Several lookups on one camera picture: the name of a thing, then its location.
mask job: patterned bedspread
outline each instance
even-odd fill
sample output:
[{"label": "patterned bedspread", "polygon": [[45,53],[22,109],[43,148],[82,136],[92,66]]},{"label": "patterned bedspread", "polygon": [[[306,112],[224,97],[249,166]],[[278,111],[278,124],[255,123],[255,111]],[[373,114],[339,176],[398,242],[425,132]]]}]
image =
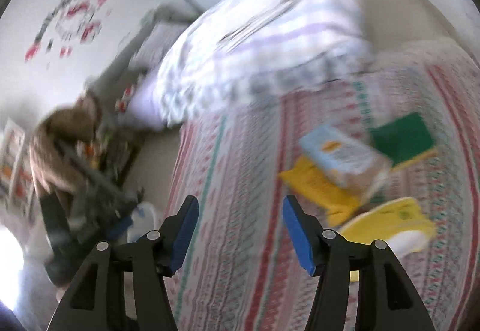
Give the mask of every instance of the patterned bedspread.
[{"label": "patterned bedspread", "polygon": [[[479,70],[440,39],[381,53],[371,71],[184,125],[167,213],[193,194],[200,218],[182,269],[167,281],[179,330],[303,330],[318,280],[299,266],[283,225],[281,202],[291,190],[278,173],[300,155],[298,139],[322,122],[366,141],[369,127],[412,111],[422,114],[438,156],[392,174],[373,202],[416,197],[436,224],[429,248],[402,263],[436,329],[455,329],[477,275]],[[321,209],[299,201],[326,225]],[[357,291],[352,284],[348,331]]]}]

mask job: yellow package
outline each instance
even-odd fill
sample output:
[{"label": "yellow package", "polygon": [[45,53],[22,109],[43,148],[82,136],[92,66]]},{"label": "yellow package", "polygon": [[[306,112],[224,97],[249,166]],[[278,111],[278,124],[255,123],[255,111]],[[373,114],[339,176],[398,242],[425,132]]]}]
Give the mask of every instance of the yellow package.
[{"label": "yellow package", "polygon": [[330,182],[306,156],[301,156],[292,170],[279,176],[303,197],[327,209],[331,227],[349,220],[361,205],[358,197]]},{"label": "yellow package", "polygon": [[[435,236],[435,224],[412,197],[389,201],[363,213],[339,229],[350,242],[371,244],[375,239],[388,243],[397,258],[422,251]],[[359,272],[351,271],[350,280],[358,281]]]}]

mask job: blue gripper pad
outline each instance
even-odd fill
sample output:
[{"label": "blue gripper pad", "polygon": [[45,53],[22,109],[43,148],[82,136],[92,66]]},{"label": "blue gripper pad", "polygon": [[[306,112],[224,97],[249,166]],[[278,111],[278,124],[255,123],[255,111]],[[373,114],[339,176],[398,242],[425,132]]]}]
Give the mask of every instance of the blue gripper pad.
[{"label": "blue gripper pad", "polygon": [[183,265],[191,237],[198,222],[198,214],[198,200],[193,196],[188,196],[177,214],[182,218],[182,221],[172,246],[170,263],[172,273],[175,273]]},{"label": "blue gripper pad", "polygon": [[310,276],[315,274],[314,251],[319,245],[317,232],[322,226],[316,218],[303,212],[295,196],[286,196],[283,199],[283,220],[289,231],[293,247],[297,254],[300,266]]}]

